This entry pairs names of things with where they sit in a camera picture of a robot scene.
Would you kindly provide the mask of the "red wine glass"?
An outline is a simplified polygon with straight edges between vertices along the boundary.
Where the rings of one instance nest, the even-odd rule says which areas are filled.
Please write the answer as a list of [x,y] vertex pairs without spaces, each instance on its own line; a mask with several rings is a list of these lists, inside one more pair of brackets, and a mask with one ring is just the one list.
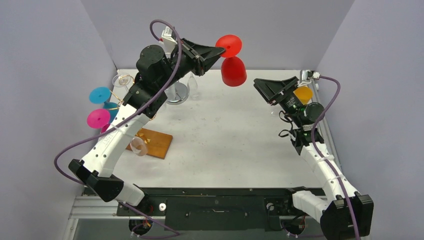
[[242,40],[234,34],[220,37],[215,43],[216,47],[224,49],[220,54],[223,58],[221,64],[221,78],[229,87],[239,87],[247,80],[247,71],[244,62],[238,57],[243,47]]

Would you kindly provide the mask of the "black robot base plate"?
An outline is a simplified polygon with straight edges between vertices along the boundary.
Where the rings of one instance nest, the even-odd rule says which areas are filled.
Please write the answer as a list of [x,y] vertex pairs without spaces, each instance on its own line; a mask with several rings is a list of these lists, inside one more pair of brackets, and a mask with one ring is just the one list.
[[291,222],[302,211],[293,206],[296,188],[144,187],[136,206],[151,217],[163,217],[177,231],[280,231],[280,219]]

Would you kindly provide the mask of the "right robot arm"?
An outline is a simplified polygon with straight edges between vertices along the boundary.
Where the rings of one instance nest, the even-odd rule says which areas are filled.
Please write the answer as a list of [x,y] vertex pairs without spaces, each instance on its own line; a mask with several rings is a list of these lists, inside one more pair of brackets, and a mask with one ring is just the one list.
[[289,214],[300,210],[312,217],[328,240],[359,240],[368,236],[374,202],[347,180],[320,135],[317,126],[327,108],[313,101],[313,90],[296,76],[286,80],[256,78],[253,86],[268,104],[281,106],[282,120],[291,125],[286,135],[326,196],[323,200],[309,190],[295,190],[282,199],[283,209]]

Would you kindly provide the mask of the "pink wine glass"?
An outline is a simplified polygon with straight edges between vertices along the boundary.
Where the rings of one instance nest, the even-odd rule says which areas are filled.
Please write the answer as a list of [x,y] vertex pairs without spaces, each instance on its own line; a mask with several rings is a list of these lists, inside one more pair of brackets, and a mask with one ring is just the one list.
[[105,108],[99,108],[88,114],[86,123],[90,128],[99,130],[99,133],[103,133],[110,125],[110,120],[110,111]]

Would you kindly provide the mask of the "clear wine glass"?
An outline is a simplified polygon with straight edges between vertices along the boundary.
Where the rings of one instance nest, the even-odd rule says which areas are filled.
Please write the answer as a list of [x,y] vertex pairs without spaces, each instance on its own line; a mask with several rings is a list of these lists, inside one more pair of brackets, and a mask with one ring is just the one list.
[[129,146],[131,151],[137,156],[145,156],[148,153],[148,148],[145,141],[138,136],[135,136],[131,140]]

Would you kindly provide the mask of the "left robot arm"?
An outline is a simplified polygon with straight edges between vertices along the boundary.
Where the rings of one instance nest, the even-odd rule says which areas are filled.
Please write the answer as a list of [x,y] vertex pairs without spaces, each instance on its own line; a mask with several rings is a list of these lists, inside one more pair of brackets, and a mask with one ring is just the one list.
[[226,50],[227,47],[200,45],[185,38],[175,46],[172,58],[167,58],[159,45],[145,47],[136,62],[135,83],[123,98],[116,117],[82,159],[69,163],[71,172],[103,201],[125,202],[136,215],[145,214],[149,210],[145,193],[114,176],[114,168],[136,133],[166,102],[168,86],[190,72],[204,75]]

